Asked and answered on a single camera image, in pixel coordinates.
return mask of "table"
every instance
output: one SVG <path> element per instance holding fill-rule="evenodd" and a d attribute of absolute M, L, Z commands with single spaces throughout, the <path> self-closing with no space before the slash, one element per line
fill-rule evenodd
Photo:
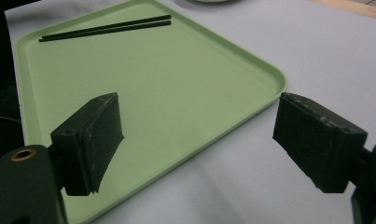
<path fill-rule="evenodd" d="M 7 11 L 12 43 L 125 2 L 44 0 Z M 287 76 L 376 145 L 376 20 L 304 0 L 160 0 Z M 272 139 L 277 103 L 93 223 L 353 223 L 349 185 L 323 194 Z"/>

